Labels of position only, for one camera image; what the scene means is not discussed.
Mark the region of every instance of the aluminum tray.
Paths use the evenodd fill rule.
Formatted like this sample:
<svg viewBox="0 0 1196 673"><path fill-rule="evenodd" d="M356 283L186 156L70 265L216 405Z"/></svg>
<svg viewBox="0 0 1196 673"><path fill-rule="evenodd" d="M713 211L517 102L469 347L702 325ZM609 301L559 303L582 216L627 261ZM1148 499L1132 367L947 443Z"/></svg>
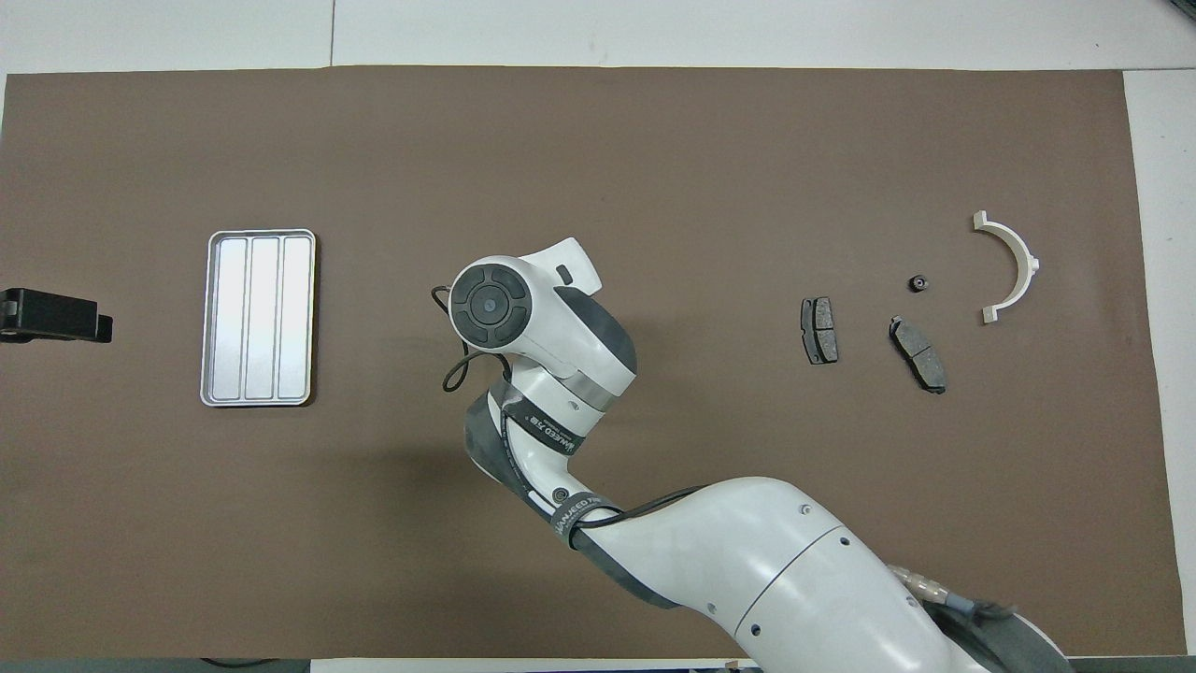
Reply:
<svg viewBox="0 0 1196 673"><path fill-rule="evenodd" d="M315 233L306 228L213 233L203 308L203 404L306 403L315 307Z"/></svg>

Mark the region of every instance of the robot end effector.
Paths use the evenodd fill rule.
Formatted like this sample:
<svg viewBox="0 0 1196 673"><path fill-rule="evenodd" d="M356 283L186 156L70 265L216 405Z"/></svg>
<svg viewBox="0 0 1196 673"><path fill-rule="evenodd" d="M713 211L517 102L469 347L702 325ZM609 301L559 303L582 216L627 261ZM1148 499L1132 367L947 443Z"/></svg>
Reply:
<svg viewBox="0 0 1196 673"><path fill-rule="evenodd" d="M521 257L493 255L453 280L448 313L470 347L531 359L606 411L636 375L622 325L590 295L602 281L574 238Z"/></svg>

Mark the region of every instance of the brown paper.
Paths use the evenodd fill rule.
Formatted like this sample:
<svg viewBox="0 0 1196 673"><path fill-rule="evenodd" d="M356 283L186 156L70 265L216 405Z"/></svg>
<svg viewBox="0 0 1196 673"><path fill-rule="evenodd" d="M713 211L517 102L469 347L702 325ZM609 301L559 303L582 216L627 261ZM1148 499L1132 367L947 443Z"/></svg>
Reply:
<svg viewBox="0 0 1196 673"><path fill-rule="evenodd" d="M566 235L640 361L573 461L593 490L777 477L1069 654L1183 651L1119 73L11 75L4 123L0 283L115 336L0 347L0 657L737 656L463 452L498 371L440 392L428 288ZM988 325L1015 267L981 208L1042 259ZM316 399L208 409L206 241L257 227L319 235Z"/></svg>

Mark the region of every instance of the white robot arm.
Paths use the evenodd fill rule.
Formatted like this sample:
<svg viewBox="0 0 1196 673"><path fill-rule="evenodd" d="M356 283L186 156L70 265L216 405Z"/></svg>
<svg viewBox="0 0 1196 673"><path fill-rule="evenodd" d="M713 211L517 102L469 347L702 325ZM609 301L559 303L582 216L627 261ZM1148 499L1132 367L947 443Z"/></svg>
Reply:
<svg viewBox="0 0 1196 673"><path fill-rule="evenodd" d="M649 604L706 614L768 673L1070 671L1020 618L1008 622L1023 641L1032 634L1030 644L994 654L987 636L969 632L970 616L925 606L908 588L921 577L907 573L903 583L787 483L731 479L630 512L591 492L569 475L569 457L637 368L629 336L591 298L600 287L567 238L523 257L477 259L447 302L463 342L512 359L466 412L466 451L566 544ZM944 624L963 634L948 637ZM1019 656L1031 667L1018 668Z"/></svg>

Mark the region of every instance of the black circular button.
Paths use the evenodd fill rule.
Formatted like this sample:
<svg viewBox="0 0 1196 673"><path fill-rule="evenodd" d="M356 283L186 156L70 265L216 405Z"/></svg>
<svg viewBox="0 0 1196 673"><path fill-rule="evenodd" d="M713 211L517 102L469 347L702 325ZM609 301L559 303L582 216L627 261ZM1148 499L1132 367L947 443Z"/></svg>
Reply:
<svg viewBox="0 0 1196 673"><path fill-rule="evenodd" d="M511 299L499 285L487 283L474 290L469 298L469 311L481 324L498 324L507 317Z"/></svg>

